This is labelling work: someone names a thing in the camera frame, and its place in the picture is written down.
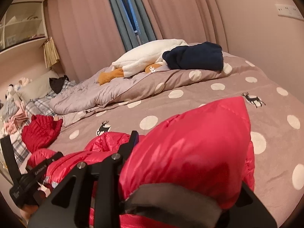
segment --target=wall socket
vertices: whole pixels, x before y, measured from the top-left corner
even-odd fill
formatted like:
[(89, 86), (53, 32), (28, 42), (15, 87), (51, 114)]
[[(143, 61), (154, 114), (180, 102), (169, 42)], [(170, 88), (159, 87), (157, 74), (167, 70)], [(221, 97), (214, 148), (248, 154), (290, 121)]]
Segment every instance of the wall socket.
[(286, 16), (298, 20), (304, 21), (302, 14), (296, 6), (276, 4), (275, 5), (279, 16)]

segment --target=blue curtain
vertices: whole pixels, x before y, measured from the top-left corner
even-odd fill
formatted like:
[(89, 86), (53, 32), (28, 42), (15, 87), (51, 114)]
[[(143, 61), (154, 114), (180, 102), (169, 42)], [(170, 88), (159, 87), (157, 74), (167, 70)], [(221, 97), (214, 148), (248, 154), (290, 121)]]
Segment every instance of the blue curtain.
[(119, 34), (123, 41), (126, 51), (129, 51), (139, 45), (134, 33), (131, 21), (128, 17), (126, 8), (122, 0), (110, 0), (113, 14), (116, 20)]
[(145, 44), (156, 40), (152, 25), (141, 0), (127, 0), (131, 10), (132, 20), (135, 23), (136, 31), (132, 27), (130, 18), (122, 0), (110, 0), (118, 30), (126, 51), (129, 51), (139, 44)]

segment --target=red puffer jacket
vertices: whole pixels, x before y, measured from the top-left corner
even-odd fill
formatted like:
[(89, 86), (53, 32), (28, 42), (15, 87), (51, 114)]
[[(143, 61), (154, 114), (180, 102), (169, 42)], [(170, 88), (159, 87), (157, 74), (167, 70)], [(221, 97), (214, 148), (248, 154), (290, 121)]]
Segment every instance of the red puffer jacket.
[[(77, 162), (99, 162), (116, 152), (129, 137), (104, 133), (92, 140), (84, 152), (52, 163), (47, 182), (55, 187), (54, 183), (60, 182)], [(35, 166), (53, 154), (47, 149), (40, 150), (29, 164)], [(142, 184), (174, 183), (210, 196), (222, 209), (229, 209), (238, 198), (242, 180), (253, 190), (253, 172), (250, 121), (243, 98), (235, 97), (173, 116), (141, 136), (123, 166), (119, 187), (126, 199)], [(120, 220), (123, 228), (171, 227), (138, 215), (122, 215)]]
[(62, 119), (54, 121), (52, 116), (32, 115), (30, 125), (22, 130), (22, 141), (31, 153), (48, 147), (58, 137), (62, 123)]

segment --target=tassel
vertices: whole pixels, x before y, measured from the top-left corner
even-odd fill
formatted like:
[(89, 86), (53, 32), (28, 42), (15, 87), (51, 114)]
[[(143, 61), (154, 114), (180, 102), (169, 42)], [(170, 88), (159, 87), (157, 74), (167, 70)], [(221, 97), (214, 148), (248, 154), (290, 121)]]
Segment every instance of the tassel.
[(45, 67), (49, 68), (60, 60), (53, 38), (51, 37), (44, 46)]

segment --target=plaid blanket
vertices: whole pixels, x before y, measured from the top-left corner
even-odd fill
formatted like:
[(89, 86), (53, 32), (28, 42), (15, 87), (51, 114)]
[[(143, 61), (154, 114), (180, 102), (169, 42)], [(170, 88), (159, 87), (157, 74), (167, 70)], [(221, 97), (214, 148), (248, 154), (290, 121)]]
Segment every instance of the plaid blanket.
[[(73, 87), (75, 85), (76, 85), (75, 81), (70, 82), (70, 81), (65, 80), (60, 93), (62, 93), (64, 90), (66, 90), (70, 87)], [(51, 91), (45, 97), (34, 99), (32, 102), (33, 102), (34, 106), (36, 106), (38, 108), (41, 115), (56, 116), (57, 114), (49, 107), (49, 103), (50, 103), (51, 99), (56, 97), (56, 95), (57, 94), (54, 91)]]
[[(75, 81), (69, 82), (65, 80), (61, 92), (75, 85)], [(21, 139), (23, 127), (31, 123), (32, 115), (56, 116), (56, 113), (48, 106), (50, 100), (56, 95), (57, 94), (54, 91), (51, 91), (45, 97), (31, 100), (26, 104), (25, 110), (28, 114), (28, 120), (22, 125), (22, 128), (17, 133), (10, 136), (18, 166), (24, 162), (29, 154), (29, 151)]]

